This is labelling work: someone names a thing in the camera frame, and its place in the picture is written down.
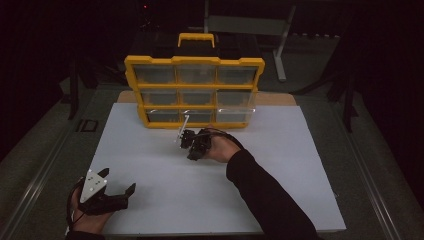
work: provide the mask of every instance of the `black fabric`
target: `black fabric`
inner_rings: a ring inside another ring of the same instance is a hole
[[[247,150],[230,159],[227,178],[270,239],[320,239],[302,209]]]
[[[105,237],[98,234],[71,231],[66,235],[66,240],[105,240]]]

